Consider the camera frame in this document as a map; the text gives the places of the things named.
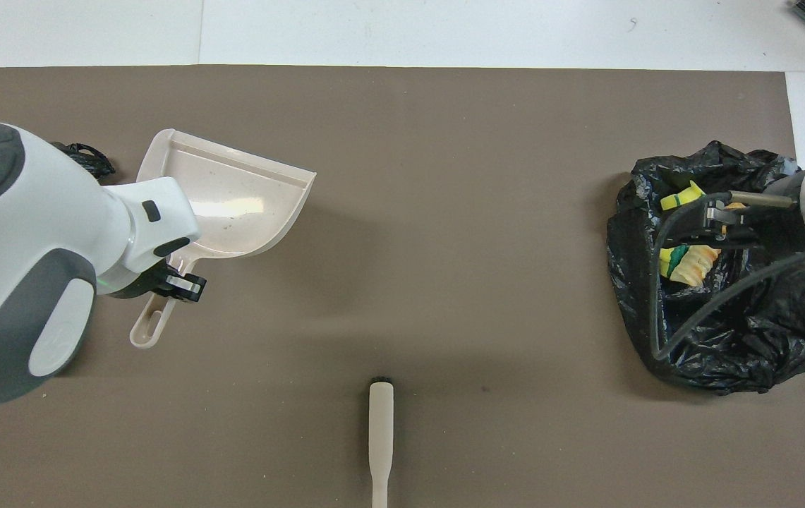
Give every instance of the brown work surface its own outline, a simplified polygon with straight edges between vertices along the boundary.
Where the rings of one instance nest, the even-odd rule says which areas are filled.
[[[273,250],[196,267],[153,349],[144,297],[99,299],[72,367],[0,406],[0,506],[368,506],[376,375],[393,507],[805,506],[805,376],[659,382],[605,257],[636,159],[793,154],[782,74],[0,68],[0,121],[119,183],[163,128],[318,173]]]

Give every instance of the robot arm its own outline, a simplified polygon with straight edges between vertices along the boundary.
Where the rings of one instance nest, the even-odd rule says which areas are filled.
[[[101,187],[56,147],[0,124],[0,402],[72,359],[96,294],[197,300],[164,258],[199,237],[176,181]]]

